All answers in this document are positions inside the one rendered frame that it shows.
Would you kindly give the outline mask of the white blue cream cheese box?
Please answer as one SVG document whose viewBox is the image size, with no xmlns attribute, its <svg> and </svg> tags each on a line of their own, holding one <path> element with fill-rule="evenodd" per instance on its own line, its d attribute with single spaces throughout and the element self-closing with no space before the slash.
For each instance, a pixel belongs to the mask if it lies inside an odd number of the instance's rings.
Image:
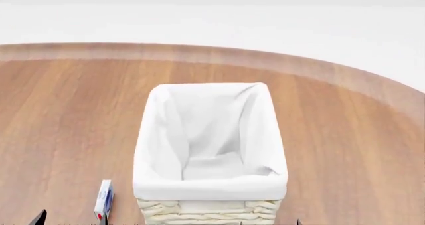
<svg viewBox="0 0 425 225">
<path fill-rule="evenodd" d="M 109 217 L 114 198 L 114 188 L 110 179 L 104 179 L 101 182 L 96 203 L 94 205 L 94 215 L 98 222 L 107 216 Z"/>
</svg>

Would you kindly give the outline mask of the cream wicker basket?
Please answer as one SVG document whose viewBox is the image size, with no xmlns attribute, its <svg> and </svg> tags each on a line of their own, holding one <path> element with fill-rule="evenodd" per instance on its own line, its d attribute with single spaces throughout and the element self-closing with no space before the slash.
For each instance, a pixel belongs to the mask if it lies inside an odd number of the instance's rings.
<svg viewBox="0 0 425 225">
<path fill-rule="evenodd" d="M 142 200 L 146 225 L 273 225 L 280 200 Z"/>
</svg>

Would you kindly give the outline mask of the white cloth-lined wicker basket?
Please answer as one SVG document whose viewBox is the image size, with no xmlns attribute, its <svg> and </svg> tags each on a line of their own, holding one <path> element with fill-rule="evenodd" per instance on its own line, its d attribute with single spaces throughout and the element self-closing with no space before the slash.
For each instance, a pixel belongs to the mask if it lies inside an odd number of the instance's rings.
<svg viewBox="0 0 425 225">
<path fill-rule="evenodd" d="M 136 198 L 281 200 L 287 182 L 264 83 L 162 84 L 149 93 L 134 153 Z"/>
</svg>

